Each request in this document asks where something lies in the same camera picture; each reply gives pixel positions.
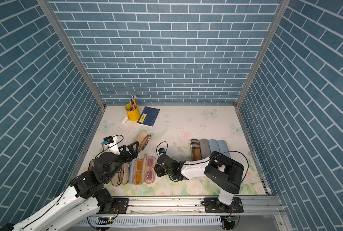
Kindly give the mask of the beige case purple glasses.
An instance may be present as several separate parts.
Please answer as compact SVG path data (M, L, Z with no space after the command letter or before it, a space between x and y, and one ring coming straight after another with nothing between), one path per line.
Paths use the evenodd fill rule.
M144 177L143 181L146 184L151 184L155 181L156 178L156 172L154 170L154 167L156 166L156 158L153 156L145 157L144 160Z

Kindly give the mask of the plaid case red glasses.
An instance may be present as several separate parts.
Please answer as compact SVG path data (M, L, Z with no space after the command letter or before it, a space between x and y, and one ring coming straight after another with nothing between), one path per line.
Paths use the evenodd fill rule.
M198 139L191 139L190 140L190 147L191 147L191 155L192 160L197 161L202 159L201 155L201 148L200 148L200 142Z

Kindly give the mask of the blue case yellow glasses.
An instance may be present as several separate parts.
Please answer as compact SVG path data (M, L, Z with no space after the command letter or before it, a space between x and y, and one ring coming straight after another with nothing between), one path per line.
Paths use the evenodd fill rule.
M209 140L210 152L220 153L220 148L217 140Z

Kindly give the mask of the blue case white glasses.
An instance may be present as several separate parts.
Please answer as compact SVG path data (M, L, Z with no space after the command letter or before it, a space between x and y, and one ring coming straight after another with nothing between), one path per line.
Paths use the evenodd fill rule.
M227 157L231 157L230 156L230 152L229 152L229 148L228 148L228 145L227 145L227 142L224 141L224 140L218 140L218 146L219 146L219 150L220 150L220 153L227 156Z

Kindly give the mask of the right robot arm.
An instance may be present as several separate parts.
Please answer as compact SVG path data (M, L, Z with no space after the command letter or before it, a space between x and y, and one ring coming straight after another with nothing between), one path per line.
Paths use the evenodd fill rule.
M154 171L158 177L167 175L174 182L207 177L220 188L219 202L229 206L240 191L245 168L226 154L227 152L214 151L202 160L177 162L162 153L157 159Z

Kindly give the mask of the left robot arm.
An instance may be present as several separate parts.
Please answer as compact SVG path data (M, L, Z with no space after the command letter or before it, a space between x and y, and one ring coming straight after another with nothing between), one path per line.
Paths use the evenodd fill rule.
M119 153L103 152L90 161L87 171L49 204L17 224L8 223L2 231L65 231L79 221L98 213L119 213L105 184L110 183L121 167L138 157L139 142L123 145Z

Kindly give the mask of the beige case black glasses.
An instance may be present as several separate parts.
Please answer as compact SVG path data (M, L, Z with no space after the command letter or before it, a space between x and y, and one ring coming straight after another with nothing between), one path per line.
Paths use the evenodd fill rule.
M124 163L119 171L115 174L114 178L112 179L111 183L115 187L119 187L121 185L125 185L130 180L130 169L129 164Z

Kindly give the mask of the blue case orange glasses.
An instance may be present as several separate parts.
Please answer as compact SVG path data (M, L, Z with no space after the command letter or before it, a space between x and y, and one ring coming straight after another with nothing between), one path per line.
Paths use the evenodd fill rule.
M130 178L131 184L134 185L141 185L144 182L144 167L145 167L145 159L144 158L137 158L131 161L130 165Z

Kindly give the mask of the beige case striped glasses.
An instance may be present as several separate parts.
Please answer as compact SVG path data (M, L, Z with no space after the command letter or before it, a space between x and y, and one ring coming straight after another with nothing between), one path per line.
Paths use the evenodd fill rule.
M141 153L149 141L151 140L152 134L148 134L146 131L140 131L138 136L135 138L135 141L139 142L139 148L138 148L138 153Z

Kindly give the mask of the white eraser sharpener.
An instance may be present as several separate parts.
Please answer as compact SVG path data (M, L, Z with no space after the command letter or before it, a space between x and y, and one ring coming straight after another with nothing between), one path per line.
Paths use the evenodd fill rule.
M121 121L121 124L122 124L122 125L125 125L128 121L129 121L129 118L128 118L127 116L125 116L125 117L123 118L123 120Z

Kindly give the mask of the yellow pen cup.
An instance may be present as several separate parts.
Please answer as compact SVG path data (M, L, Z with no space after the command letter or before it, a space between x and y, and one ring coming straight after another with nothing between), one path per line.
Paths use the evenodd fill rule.
M138 104L136 104L135 108L131 110L131 104L129 103L125 106L125 109L126 109L127 116L130 121L137 122L139 120L140 112L139 112Z

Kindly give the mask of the pencils in cup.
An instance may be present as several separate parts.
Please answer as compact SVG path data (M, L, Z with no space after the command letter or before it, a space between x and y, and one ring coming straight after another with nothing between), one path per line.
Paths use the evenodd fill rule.
M131 100L130 100L130 111L134 111L136 108L136 101L137 101L137 96L136 95L131 95Z

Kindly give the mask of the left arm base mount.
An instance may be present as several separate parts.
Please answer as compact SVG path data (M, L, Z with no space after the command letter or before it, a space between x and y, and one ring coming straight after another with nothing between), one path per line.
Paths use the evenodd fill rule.
M99 211L96 214L126 214L129 198L113 198L113 199L104 199L99 203Z

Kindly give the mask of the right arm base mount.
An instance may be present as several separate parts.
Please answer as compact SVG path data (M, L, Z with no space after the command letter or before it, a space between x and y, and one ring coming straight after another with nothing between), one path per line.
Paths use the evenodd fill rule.
M217 197L206 197L201 202L206 213L243 213L241 198L234 197L230 205L226 205L218 200Z

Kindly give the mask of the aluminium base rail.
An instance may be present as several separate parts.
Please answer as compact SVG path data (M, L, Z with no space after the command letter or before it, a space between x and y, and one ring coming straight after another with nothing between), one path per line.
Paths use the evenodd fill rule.
M277 196L236 196L233 210L217 208L217 196L116 197L115 213L58 218L47 231L290 231Z

